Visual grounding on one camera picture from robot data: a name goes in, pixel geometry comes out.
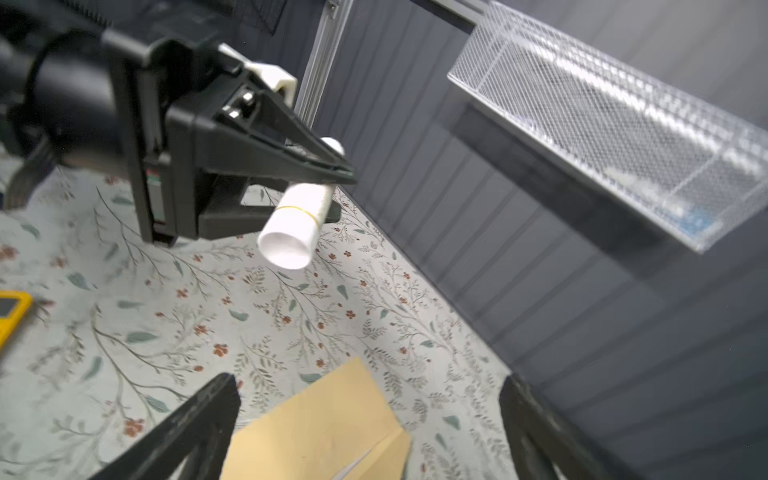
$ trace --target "floral tablecloth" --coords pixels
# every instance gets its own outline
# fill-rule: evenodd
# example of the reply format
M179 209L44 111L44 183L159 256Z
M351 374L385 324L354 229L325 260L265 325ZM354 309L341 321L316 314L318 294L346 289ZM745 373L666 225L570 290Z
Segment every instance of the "floral tablecloth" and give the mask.
M17 166L0 161L0 184ZM87 477L219 372L246 425L359 356L412 433L407 478L516 478L508 370L337 196L342 219L300 272L269 265L255 234L146 245L130 186L90 172L57 169L0 214L0 289L39 305L0 357L0 476Z

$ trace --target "yellow envelope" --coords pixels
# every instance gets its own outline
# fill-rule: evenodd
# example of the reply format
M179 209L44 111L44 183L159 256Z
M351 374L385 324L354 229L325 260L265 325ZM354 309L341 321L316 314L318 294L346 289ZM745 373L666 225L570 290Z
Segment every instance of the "yellow envelope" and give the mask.
M355 358L235 433L220 478L399 480L410 444Z

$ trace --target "yellow rubber band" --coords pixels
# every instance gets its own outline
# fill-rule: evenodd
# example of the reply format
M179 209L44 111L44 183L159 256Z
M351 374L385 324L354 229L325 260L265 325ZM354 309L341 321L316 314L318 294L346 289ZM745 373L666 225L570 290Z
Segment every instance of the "yellow rubber band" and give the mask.
M317 221L317 219L315 218L315 216L314 216L314 215L312 215L310 212L308 212L308 211L304 210L303 208L301 208L301 207L295 207L295 206L293 206L293 205L283 205L282 207L278 207L278 208L276 208L276 209L275 209L275 211L277 212L278 210L281 210L281 209L283 209L283 208L295 208L295 209L297 209L297 210L298 210L298 211L300 211L300 212L304 212L305 214L309 215L309 216L310 216L310 218L312 218L312 220L315 220L315 225L317 225L317 228L318 228L318 229L320 229L320 230L322 230L322 229L320 228L320 222L319 222L319 221Z

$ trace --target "rolled white paper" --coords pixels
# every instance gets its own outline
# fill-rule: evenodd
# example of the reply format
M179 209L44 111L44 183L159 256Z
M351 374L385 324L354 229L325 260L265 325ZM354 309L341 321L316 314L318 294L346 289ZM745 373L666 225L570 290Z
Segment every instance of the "rolled white paper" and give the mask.
M337 140L325 137L323 141L344 155ZM259 235L259 250L264 258L288 270L309 265L335 189L336 185L288 186Z

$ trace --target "white wire basket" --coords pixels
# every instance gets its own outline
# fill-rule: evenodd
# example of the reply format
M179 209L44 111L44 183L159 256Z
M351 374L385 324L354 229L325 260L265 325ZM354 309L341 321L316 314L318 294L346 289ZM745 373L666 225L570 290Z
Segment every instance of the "white wire basket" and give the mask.
M768 205L768 132L506 5L448 78L699 253Z

